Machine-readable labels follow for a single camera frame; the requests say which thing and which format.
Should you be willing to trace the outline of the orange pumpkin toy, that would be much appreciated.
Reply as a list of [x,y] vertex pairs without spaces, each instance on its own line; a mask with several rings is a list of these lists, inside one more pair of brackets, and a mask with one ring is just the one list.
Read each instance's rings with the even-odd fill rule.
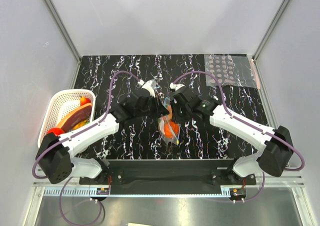
[[180,126],[172,121],[166,122],[163,126],[164,136],[168,139],[177,137],[180,132]]

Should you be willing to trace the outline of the clear zip bag blue zipper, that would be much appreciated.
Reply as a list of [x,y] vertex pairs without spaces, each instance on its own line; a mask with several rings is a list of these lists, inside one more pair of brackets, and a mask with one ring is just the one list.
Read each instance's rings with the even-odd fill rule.
[[169,114],[158,119],[158,130],[161,140],[167,145],[172,143],[178,145],[180,143],[180,125],[174,122],[174,114],[170,104],[170,98],[166,97],[163,106],[168,110]]

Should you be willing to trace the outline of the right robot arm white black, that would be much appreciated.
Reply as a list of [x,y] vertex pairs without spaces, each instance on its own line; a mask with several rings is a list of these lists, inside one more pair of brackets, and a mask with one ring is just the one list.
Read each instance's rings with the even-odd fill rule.
[[257,173],[280,177],[293,155],[287,145],[292,143],[287,128],[274,129],[254,122],[231,109],[224,107],[213,98],[200,99],[183,84],[171,84],[173,118],[178,124],[190,120],[202,121],[213,127],[226,130],[251,144],[256,153],[233,159],[227,169],[216,176],[224,184],[239,185]]

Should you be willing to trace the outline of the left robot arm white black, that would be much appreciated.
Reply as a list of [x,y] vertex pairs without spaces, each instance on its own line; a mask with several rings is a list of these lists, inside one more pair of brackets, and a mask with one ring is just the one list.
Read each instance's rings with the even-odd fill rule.
[[93,158],[78,158],[77,154],[100,139],[114,135],[133,119],[158,119],[168,114],[157,95],[140,89],[77,130],[59,136],[52,132],[45,135],[35,157],[35,165],[42,169],[42,179],[48,179],[53,185],[68,177],[85,177],[103,184],[108,179],[107,166]]

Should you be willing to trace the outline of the peach toy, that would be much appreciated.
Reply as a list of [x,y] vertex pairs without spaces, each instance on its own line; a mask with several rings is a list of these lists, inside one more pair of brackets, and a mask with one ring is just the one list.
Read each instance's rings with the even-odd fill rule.
[[167,118],[167,120],[172,120],[172,118],[173,118],[173,111],[172,111],[172,107],[171,107],[171,105],[168,105],[167,106],[167,110],[168,110],[168,112],[169,112],[169,114],[166,116],[166,118]]

